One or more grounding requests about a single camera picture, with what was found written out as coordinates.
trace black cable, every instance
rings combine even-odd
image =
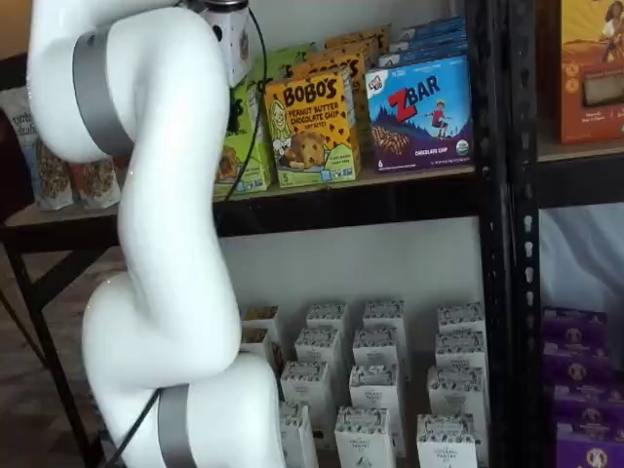
[[[250,8],[250,16],[252,17],[253,24],[255,24],[255,29],[257,30],[257,34],[260,38],[260,45],[262,46],[262,57],[263,57],[264,64],[263,64],[263,71],[262,71],[262,86],[260,88],[264,90],[264,85],[266,84],[266,75],[267,75],[266,46],[264,45],[264,36],[262,35],[262,30],[260,29],[260,25],[258,24],[257,19],[255,18],[254,12],[252,11],[251,8]],[[227,202],[227,200],[229,200],[229,198],[232,196],[232,193],[236,189],[236,186],[241,181],[241,177],[243,176],[243,174],[245,173],[245,170],[247,169],[247,165],[249,164],[250,159],[252,159],[252,152],[254,151],[255,138],[257,137],[257,132],[260,127],[260,114],[261,113],[262,113],[262,106],[260,103],[259,106],[257,107],[257,114],[255,115],[255,125],[253,127],[253,136],[252,136],[252,142],[250,143],[250,149],[247,153],[247,157],[245,158],[245,162],[243,163],[243,168],[241,168],[241,171],[237,174],[236,179],[234,180],[234,184],[232,185],[232,187],[230,188],[230,191],[227,193],[227,195],[223,199],[224,202]],[[106,462],[106,464],[104,465],[104,468],[113,468],[115,463],[119,461],[119,458],[121,458],[121,454],[124,452],[124,450],[130,443],[132,438],[135,436],[135,433],[137,432],[138,428],[142,424],[145,417],[149,414],[152,407],[158,401],[158,398],[160,397],[160,394],[162,393],[162,391],[163,389],[159,388],[152,394],[152,396],[149,398],[149,400],[145,404],[143,411],[140,413],[135,423],[128,431],[128,434],[126,434],[126,437],[124,437],[124,441],[115,450],[115,453],[113,454],[112,458]]]

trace floor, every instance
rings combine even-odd
[[[26,257],[30,275],[42,275],[62,253]],[[80,357],[82,310],[95,285],[124,268],[119,250],[108,251],[46,309],[58,353],[88,431],[93,412]],[[0,249],[0,289],[32,330],[9,262]],[[84,466],[49,373],[44,370],[0,305],[0,466],[74,468]]]

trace white product box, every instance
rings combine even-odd
[[[331,327],[303,329],[294,343],[294,350],[301,363],[328,363],[337,405],[350,405],[348,376],[338,330]]]
[[[438,308],[438,329],[440,333],[455,332],[461,329],[482,332],[488,342],[486,333],[486,315],[479,302],[453,307]]]
[[[405,303],[402,300],[379,300],[367,302],[364,308],[364,328],[379,326],[395,329],[397,351],[404,375],[411,381],[411,359],[406,335]]]
[[[423,468],[477,468],[475,438],[464,416],[420,414],[416,429]]]
[[[398,366],[394,329],[357,330],[353,339],[353,358],[356,366]]]
[[[342,352],[344,363],[347,369],[353,366],[353,328],[351,327],[351,317],[349,307],[340,302],[327,304],[314,304],[310,306],[306,316],[308,328],[332,327],[340,333],[342,339]]]
[[[472,415],[474,435],[481,442],[477,444],[479,465],[488,467],[489,436],[483,370],[455,366],[434,367],[428,372],[427,387],[431,412],[434,414]]]
[[[280,309],[277,305],[252,307],[243,316],[244,329],[266,329],[273,347],[273,360],[278,372],[284,368],[285,340],[280,321]]]
[[[386,409],[342,407],[335,423],[341,468],[395,468]]]
[[[307,405],[317,449],[335,449],[333,426],[336,405],[327,363],[288,361],[282,372],[282,390],[288,403]]]
[[[286,468],[319,468],[306,405],[281,403],[280,431]]]
[[[399,368],[354,366],[349,390],[354,407],[388,410],[395,454],[402,458],[407,456],[405,395]]]
[[[486,415],[489,422],[488,353],[482,331],[456,330],[436,335],[436,364],[460,366],[484,371]]]
[[[267,329],[243,329],[241,339],[241,351],[256,354],[271,365],[271,369],[277,374],[273,346]]]

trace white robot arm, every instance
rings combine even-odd
[[[174,387],[128,445],[129,468],[283,467],[275,377],[238,355],[213,224],[231,58],[198,15],[163,8],[173,3],[33,5],[28,89],[41,138],[74,163],[132,151],[118,214],[129,271],[89,301],[85,367],[116,444],[155,389]]]

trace purple box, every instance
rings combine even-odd
[[[549,383],[609,384],[613,368],[605,348],[544,341],[543,376]]]
[[[621,385],[555,385],[556,419],[624,425],[624,387]]]
[[[606,313],[544,307],[542,335],[566,343],[604,347],[606,344]]]
[[[624,467],[624,430],[602,424],[557,424],[557,468]]]

